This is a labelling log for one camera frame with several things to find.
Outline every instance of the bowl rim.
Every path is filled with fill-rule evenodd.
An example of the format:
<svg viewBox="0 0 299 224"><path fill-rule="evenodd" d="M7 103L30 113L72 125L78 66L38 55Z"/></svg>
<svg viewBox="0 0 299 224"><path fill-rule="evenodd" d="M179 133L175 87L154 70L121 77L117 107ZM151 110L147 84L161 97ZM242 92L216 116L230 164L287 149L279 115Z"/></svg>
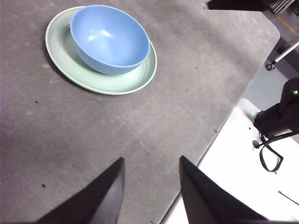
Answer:
<svg viewBox="0 0 299 224"><path fill-rule="evenodd" d="M100 61L100 60L98 60L98 59L95 59L93 56L89 55L88 53L86 53L86 51L82 49L82 47L80 46L80 44L78 43L78 41L77 41L77 39L76 39L76 37L75 37L75 35L74 35L74 31L73 31L73 20L74 20L74 18L76 17L76 15L78 15L78 13L80 13L82 10L84 10L84 9L86 9L86 8L89 8L89 7L107 7L107 8L111 8L111 9L113 9L113 10L117 10L117 11L119 11L119 12L121 12L121 13L127 15L127 16L130 17L131 19L133 19L133 21L135 21L135 22L141 27L141 29L143 30L143 32L144 32L145 35L146 35L146 39L147 39L147 42L148 42L148 51L147 51L145 57L144 57L142 60L140 60L139 62L137 62L137 63L135 63L135 64L132 64L132 65L115 65L115 64L108 64L108 63L102 62L102 61ZM85 54L87 54L87 55L88 55L90 58L92 58L93 60L95 60L95 61L97 61L97 62L99 62L99 63L101 63L101 64L107 65L107 66L111 66L111 67L115 67L115 68L132 68L132 67L135 67L135 66L140 65L143 61L145 61L145 59L148 57L148 55L149 55L149 53L150 53L150 39L149 39L149 36L148 36L148 34L146 33L145 29L143 28L143 26L142 26L142 25L141 25L141 24L140 24L134 17L132 17L132 16L129 15L128 13L126 13L126 12L124 12L124 11L118 9L118 8L114 8L114 7L112 7L112 6L106 6L106 5L90 5L90 6L85 6L85 7L81 8L80 10L78 10L78 11L73 15L73 17L72 17L72 19L71 19L71 22L70 22L70 30L71 30L71 35L72 35L72 37L73 37L75 43L78 45L78 47L79 47Z"/></svg>

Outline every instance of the floor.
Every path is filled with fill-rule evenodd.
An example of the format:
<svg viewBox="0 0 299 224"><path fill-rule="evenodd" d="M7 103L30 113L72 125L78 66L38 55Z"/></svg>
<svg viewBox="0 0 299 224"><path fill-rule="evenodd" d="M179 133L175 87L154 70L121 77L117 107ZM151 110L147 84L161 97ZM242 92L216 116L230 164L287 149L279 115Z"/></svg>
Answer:
<svg viewBox="0 0 299 224"><path fill-rule="evenodd" d="M275 70L268 71L265 67L267 63L273 61L278 55L277 49L298 36L299 17L290 8L280 14L279 17L273 15L270 11L264 12L264 15L278 28L281 39L242 96L261 110L268 109L278 103L284 83L291 78L299 76L299 48L296 48L279 61ZM299 143L299 135L294 136L293 139Z"/></svg>

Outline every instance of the white table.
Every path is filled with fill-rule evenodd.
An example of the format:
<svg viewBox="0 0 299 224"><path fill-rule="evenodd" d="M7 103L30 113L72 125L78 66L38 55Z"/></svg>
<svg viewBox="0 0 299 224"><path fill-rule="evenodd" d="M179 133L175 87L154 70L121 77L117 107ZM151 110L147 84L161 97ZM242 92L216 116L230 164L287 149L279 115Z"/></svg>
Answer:
<svg viewBox="0 0 299 224"><path fill-rule="evenodd" d="M252 146L253 140L259 141L258 130L252 123L259 111L242 98L198 167L221 188L267 219L299 220L299 206L278 193L280 190L299 202L299 145L292 138L272 143L284 160L277 174L265 171L259 160L260 149ZM264 158L269 166L277 161L266 149ZM181 195L162 223L188 224Z"/></svg>

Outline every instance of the metal rod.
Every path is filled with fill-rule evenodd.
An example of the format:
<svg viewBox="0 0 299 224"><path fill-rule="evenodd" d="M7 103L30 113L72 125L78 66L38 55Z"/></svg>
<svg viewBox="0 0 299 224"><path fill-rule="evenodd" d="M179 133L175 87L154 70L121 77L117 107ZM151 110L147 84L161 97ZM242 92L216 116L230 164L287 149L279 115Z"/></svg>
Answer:
<svg viewBox="0 0 299 224"><path fill-rule="evenodd" d="M290 201L294 202L296 205L299 205L299 203L295 202L294 200L290 199L288 196L286 196L283 193L281 193L280 190L278 191L278 193L280 193L281 195L285 196L287 199L289 199Z"/></svg>

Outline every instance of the plate rim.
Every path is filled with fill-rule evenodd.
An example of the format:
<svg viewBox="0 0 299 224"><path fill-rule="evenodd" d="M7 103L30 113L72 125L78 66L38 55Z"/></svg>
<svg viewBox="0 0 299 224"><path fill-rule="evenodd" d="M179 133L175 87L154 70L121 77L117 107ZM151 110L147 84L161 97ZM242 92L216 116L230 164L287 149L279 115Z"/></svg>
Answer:
<svg viewBox="0 0 299 224"><path fill-rule="evenodd" d="M155 73L156 73L156 70L157 70L157 55L156 55L156 51L155 51L155 48L154 48L154 45L152 44L152 42L149 40L150 42L150 46L152 47L153 49L153 52L154 52L154 56L155 56L155 68L154 68L154 71L153 71L153 74L151 75L151 77L148 79L148 81L146 83L144 83L143 85L139 86L138 88L135 88L133 90L130 90L130 91L121 91L121 92L111 92L111 91L102 91L102 90L98 90L98 89L95 89L93 87L90 87L88 85L85 85L84 83L82 83L81 81L77 80L77 79L74 79L71 75L68 74L68 72L66 72L63 68L61 68L59 66L59 63L55 60L54 56L52 55L52 52L50 50L50 46L49 46L49 41L48 41L48 37L49 37L49 30L52 26L52 23L59 17L61 16L62 14L68 12L68 11L71 11L71 10L74 10L74 9L79 9L79 8L83 8L85 6L77 6L77 7L72 7L72 8L68 8L60 13L58 13L56 16L54 16L54 18L50 21L50 23L48 24L47 26L47 29L46 29L46 34L45 34L45 42L46 42L46 48L47 48L47 52L52 60L52 62L55 64L55 66L63 73L64 76L66 76L69 80L71 80L72 82L74 82L75 84L79 85L80 87L84 88L84 89L87 89L89 91L92 91L92 92L95 92L95 93L100 93L100 94L105 94L105 95L113 95L113 96L116 96L116 95L125 95L125 94L129 94L129 93L133 93L133 92L136 92L142 88L144 88L148 83L150 83L150 81L153 79L153 77L155 76Z"/></svg>

